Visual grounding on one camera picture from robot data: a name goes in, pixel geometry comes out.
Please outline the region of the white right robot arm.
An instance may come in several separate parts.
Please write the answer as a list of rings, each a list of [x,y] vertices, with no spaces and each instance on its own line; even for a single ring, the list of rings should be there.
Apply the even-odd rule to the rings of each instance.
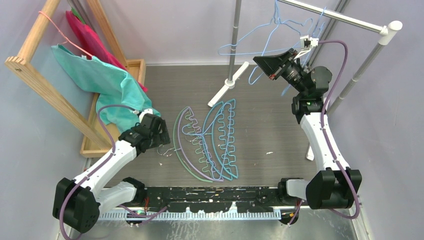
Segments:
[[[329,128],[323,95],[333,75],[325,66],[302,67],[297,54],[291,48],[282,54],[253,57],[268,78],[282,78],[298,91],[292,99],[292,114],[306,134],[317,167],[311,180],[283,178],[277,198],[286,206],[302,199],[314,210],[348,209],[354,205],[362,175],[343,158]]]

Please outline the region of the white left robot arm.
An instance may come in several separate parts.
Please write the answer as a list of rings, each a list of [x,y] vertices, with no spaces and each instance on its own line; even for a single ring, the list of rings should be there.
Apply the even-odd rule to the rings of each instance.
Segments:
[[[57,183],[53,217],[83,234],[95,225],[100,215],[119,205],[141,206],[147,198],[145,184],[141,181],[126,177],[114,187],[104,187],[141,153],[170,142],[166,121],[143,112],[139,121],[124,131],[94,165],[73,179],[64,177]]]

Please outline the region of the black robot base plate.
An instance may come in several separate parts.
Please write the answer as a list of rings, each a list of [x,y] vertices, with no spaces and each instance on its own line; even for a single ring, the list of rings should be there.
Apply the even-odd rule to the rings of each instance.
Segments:
[[[123,203],[127,208],[147,207],[149,212],[163,208],[170,213],[225,213],[235,205],[238,213],[265,213],[272,208],[294,207],[301,200],[283,194],[276,186],[224,186],[224,187],[147,187],[141,200]]]

